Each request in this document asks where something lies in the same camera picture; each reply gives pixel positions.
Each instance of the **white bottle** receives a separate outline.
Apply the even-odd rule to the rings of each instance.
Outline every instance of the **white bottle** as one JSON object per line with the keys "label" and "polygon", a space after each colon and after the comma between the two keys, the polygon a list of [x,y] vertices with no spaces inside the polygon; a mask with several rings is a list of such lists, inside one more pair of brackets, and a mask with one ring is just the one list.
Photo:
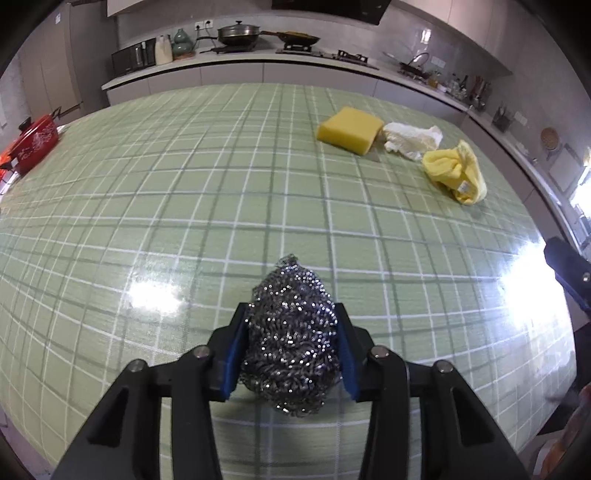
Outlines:
{"label": "white bottle", "polygon": [[156,65],[165,65],[173,61],[173,46],[170,44],[168,35],[160,35],[154,47]]}

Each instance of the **steel wool scrubber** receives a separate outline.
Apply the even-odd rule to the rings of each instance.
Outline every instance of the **steel wool scrubber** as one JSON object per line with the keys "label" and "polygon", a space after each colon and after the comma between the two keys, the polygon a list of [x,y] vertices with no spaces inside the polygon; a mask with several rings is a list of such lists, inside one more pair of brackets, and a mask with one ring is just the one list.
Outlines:
{"label": "steel wool scrubber", "polygon": [[294,255],[252,291],[240,379],[292,416],[316,413],[340,380],[337,318],[330,294]]}

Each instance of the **stove burner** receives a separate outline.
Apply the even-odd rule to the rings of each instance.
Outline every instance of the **stove burner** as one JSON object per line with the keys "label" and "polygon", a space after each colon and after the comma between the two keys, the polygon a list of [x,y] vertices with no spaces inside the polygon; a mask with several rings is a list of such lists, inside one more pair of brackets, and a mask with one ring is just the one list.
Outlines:
{"label": "stove burner", "polygon": [[215,48],[212,48],[211,50],[208,50],[208,51],[214,51],[217,54],[220,54],[220,53],[243,53],[243,52],[252,51],[252,49],[254,47],[255,47],[255,42],[252,42],[249,45],[241,45],[241,46],[234,46],[234,47],[229,47],[229,46],[215,47]]}
{"label": "stove burner", "polygon": [[312,53],[312,46],[311,45],[296,45],[293,43],[286,43],[283,45],[284,51],[297,51],[297,52],[305,52],[305,53]]}
{"label": "stove burner", "polygon": [[338,58],[338,60],[354,60],[355,62],[361,62],[361,63],[367,63],[368,62],[368,58],[365,57],[364,55],[361,54],[357,54],[357,55],[353,55],[352,53],[348,53],[344,50],[339,50],[339,52],[336,55]]}

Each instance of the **white cloth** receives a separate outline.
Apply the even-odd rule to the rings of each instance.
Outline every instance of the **white cloth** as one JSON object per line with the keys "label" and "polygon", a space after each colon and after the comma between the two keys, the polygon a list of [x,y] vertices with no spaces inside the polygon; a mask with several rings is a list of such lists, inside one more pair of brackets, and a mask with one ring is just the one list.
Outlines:
{"label": "white cloth", "polygon": [[411,125],[389,123],[382,128],[386,137],[386,150],[399,152],[411,160],[420,161],[423,154],[428,151],[439,149],[443,139],[443,133],[439,127],[424,128],[412,127]]}

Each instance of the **cabinet door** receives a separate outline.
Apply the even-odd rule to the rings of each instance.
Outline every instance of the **cabinet door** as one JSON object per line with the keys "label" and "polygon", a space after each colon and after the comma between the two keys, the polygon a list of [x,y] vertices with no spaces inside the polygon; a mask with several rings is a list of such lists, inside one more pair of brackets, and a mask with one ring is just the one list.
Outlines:
{"label": "cabinet door", "polygon": [[64,112],[80,103],[66,48],[66,36],[70,34],[67,8],[69,5],[63,5],[43,21],[40,25],[43,42],[38,46],[49,103],[52,109],[61,107]]}
{"label": "cabinet door", "polygon": [[499,147],[491,161],[513,187],[519,199],[524,202],[534,191],[534,185],[528,176],[519,168],[516,161],[505,150]]}
{"label": "cabinet door", "polygon": [[131,82],[127,85],[112,88],[107,91],[107,97],[111,105],[127,102],[136,98],[145,97],[150,94],[150,86],[147,79],[141,79],[137,82]]}
{"label": "cabinet door", "polygon": [[469,116],[466,116],[462,122],[461,129],[466,136],[482,150],[484,155],[491,160],[494,158],[496,151],[500,148],[499,144],[494,138],[486,133],[480,125]]}
{"label": "cabinet door", "polygon": [[201,67],[203,85],[262,83],[262,63],[227,63]]}
{"label": "cabinet door", "polygon": [[49,97],[41,70],[40,28],[37,27],[27,38],[20,50],[22,82],[31,116],[39,118],[51,113]]}
{"label": "cabinet door", "polygon": [[427,96],[422,93],[384,80],[378,80],[374,97],[407,106],[419,112],[423,111],[427,99]]}
{"label": "cabinet door", "polygon": [[544,240],[548,240],[553,236],[563,238],[554,216],[550,213],[538,192],[532,192],[524,205]]}
{"label": "cabinet door", "polygon": [[449,14],[452,9],[452,0],[402,0],[405,4],[422,10],[429,15],[444,21],[449,20]]}
{"label": "cabinet door", "polygon": [[486,50],[513,70],[527,31],[529,14],[514,0],[495,0]]}
{"label": "cabinet door", "polygon": [[457,127],[462,124],[462,121],[466,116],[464,112],[461,112],[446,103],[440,102],[439,100],[435,100],[435,98],[431,98],[426,95],[425,97],[423,112],[432,116],[436,116],[437,118],[447,120]]}
{"label": "cabinet door", "polygon": [[290,83],[374,94],[376,79],[343,70],[290,63],[265,63],[265,83]]}
{"label": "cabinet door", "polygon": [[181,88],[198,87],[201,85],[201,71],[198,67],[161,73],[148,79],[150,93],[168,92]]}
{"label": "cabinet door", "polygon": [[485,46],[492,18],[492,6],[496,0],[453,0],[449,24]]}

